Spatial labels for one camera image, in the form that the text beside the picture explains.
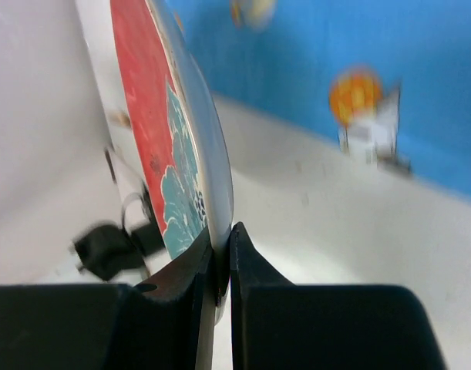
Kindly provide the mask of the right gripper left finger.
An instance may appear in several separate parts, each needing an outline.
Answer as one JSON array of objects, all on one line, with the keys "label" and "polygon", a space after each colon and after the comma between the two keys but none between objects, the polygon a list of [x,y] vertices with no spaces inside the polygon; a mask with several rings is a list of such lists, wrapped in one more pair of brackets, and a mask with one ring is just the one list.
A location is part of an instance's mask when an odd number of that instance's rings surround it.
[{"label": "right gripper left finger", "polygon": [[214,253],[203,230],[167,266],[122,288],[115,323],[117,369],[210,369],[215,321]]}]

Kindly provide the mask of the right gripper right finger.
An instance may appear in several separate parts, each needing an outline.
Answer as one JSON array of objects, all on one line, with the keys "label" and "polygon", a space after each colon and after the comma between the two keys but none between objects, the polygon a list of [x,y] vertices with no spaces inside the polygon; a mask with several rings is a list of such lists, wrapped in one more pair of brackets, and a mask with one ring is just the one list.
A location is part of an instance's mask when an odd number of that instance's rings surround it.
[{"label": "right gripper right finger", "polygon": [[277,293],[293,284],[260,254],[238,222],[229,239],[234,369],[282,369],[287,361]]}]

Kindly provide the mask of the red and teal plate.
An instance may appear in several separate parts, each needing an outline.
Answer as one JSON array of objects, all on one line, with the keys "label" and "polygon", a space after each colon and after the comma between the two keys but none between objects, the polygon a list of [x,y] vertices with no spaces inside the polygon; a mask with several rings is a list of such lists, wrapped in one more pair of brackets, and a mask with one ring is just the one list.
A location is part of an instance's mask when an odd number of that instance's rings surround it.
[{"label": "red and teal plate", "polygon": [[176,258],[207,232],[222,315],[234,192],[213,97],[166,2],[113,1],[110,10],[126,106],[164,245]]}]

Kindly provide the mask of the blue space-print cloth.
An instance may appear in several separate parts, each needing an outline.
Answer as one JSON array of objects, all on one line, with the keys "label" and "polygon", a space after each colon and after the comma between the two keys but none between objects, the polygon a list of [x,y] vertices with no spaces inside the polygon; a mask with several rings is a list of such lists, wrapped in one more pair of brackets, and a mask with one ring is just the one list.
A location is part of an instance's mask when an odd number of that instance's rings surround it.
[{"label": "blue space-print cloth", "polygon": [[223,96],[350,145],[365,119],[399,121],[375,150],[471,197],[471,1],[171,1]]}]

